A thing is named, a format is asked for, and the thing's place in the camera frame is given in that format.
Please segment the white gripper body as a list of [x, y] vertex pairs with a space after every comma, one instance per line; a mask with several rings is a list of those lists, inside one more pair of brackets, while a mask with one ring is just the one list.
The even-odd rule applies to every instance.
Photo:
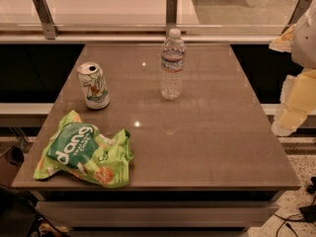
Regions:
[[292, 36], [292, 60], [302, 67], [316, 67], [316, 8], [310, 7], [297, 21]]

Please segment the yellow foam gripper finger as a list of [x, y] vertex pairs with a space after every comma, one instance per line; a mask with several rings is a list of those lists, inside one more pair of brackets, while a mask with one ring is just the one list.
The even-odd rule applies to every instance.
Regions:
[[278, 52], [291, 52], [292, 50], [292, 37], [293, 32], [296, 25], [290, 26], [283, 34], [281, 34], [277, 39], [273, 40], [270, 45], [269, 49], [278, 51]]
[[272, 132], [289, 136], [316, 110], [316, 69], [304, 68], [297, 76], [287, 75], [279, 100]]

